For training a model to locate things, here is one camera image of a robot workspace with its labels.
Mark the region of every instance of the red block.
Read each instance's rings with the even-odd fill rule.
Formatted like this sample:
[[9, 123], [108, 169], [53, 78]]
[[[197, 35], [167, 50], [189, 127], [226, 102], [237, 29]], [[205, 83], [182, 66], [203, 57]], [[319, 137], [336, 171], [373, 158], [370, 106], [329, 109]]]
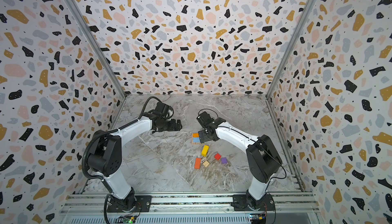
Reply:
[[214, 156], [214, 158], [215, 158], [216, 160], [219, 160], [220, 157], [221, 157], [221, 155], [220, 155], [219, 153], [215, 154], [215, 156]]
[[200, 169], [200, 162], [201, 162], [201, 158], [196, 158], [196, 162], [195, 162], [195, 169]]

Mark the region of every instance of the back wall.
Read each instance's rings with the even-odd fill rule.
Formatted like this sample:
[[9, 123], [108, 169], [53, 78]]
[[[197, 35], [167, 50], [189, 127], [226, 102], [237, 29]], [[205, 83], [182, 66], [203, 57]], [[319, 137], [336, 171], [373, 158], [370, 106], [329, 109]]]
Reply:
[[128, 94], [263, 94], [306, 0], [75, 0]]

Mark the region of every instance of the side wall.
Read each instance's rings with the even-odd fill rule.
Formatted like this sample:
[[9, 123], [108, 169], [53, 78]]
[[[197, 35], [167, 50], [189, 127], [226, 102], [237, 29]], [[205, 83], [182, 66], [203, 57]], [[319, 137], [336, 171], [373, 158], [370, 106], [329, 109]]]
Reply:
[[3, 0], [0, 20], [0, 222], [54, 223], [121, 101], [63, 0]]
[[392, 210], [392, 0], [317, 0], [271, 101], [326, 223]]
[[75, 0], [128, 94], [262, 94], [306, 0]]

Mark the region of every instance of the metal corner post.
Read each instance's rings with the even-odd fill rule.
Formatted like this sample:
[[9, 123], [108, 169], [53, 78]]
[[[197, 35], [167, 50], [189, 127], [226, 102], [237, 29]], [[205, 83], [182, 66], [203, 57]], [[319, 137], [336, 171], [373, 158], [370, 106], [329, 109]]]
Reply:
[[305, 8], [303, 9], [303, 13], [300, 17], [300, 20], [298, 21], [298, 24], [294, 30], [294, 33], [292, 34], [291, 39], [288, 43], [288, 47], [286, 49], [286, 52], [284, 53], [284, 55], [282, 57], [282, 61], [280, 62], [279, 66], [277, 67], [274, 78], [272, 79], [271, 85], [268, 88], [267, 99], [272, 96], [274, 87], [279, 80], [279, 76], [282, 74], [284, 67], [286, 66], [286, 64], [288, 62], [288, 58], [290, 57], [290, 55], [294, 49], [294, 46], [296, 45], [297, 40], [301, 35], [301, 31], [306, 24], [306, 21], [307, 21], [309, 15], [313, 9], [313, 5], [315, 2], [316, 2], [316, 0], [308, 0], [306, 2], [306, 5], [305, 5]]
[[98, 58], [101, 60], [101, 64], [105, 68], [105, 71], [109, 78], [112, 80], [113, 85], [117, 89], [118, 93], [120, 94], [121, 98], [125, 99], [125, 92], [123, 91], [120, 82], [118, 82], [117, 77], [115, 76], [112, 68], [106, 61], [106, 57], [103, 54], [102, 50], [100, 49], [97, 41], [95, 40], [94, 36], [92, 35], [89, 26], [84, 21], [83, 15], [81, 14], [78, 6], [74, 2], [74, 0], [64, 0], [68, 9], [71, 11], [72, 15], [75, 17], [75, 21], [79, 25], [80, 29], [82, 30], [84, 36], [86, 37], [87, 41], [91, 45], [91, 48], [95, 51]]

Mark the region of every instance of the wooden block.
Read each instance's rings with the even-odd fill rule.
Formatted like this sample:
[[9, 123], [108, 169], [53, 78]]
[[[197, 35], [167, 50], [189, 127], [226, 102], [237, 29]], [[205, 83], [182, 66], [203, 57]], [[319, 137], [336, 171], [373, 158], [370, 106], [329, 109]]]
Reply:
[[195, 169], [200, 169], [200, 162], [201, 162], [201, 158], [196, 158], [196, 162], [195, 162]]
[[208, 148], [209, 148], [209, 146], [207, 146], [207, 145], [205, 145], [205, 146], [203, 147], [203, 150], [202, 150], [202, 156], [203, 156], [203, 157], [207, 156]]
[[214, 156], [214, 158], [215, 158], [216, 160], [219, 160], [220, 157], [221, 157], [221, 155], [220, 155], [219, 153], [215, 154], [215, 156]]
[[207, 167], [210, 166], [210, 163], [208, 163], [208, 161], [206, 160], [206, 161], [203, 162], [203, 165], [204, 165], [205, 168], [207, 168]]

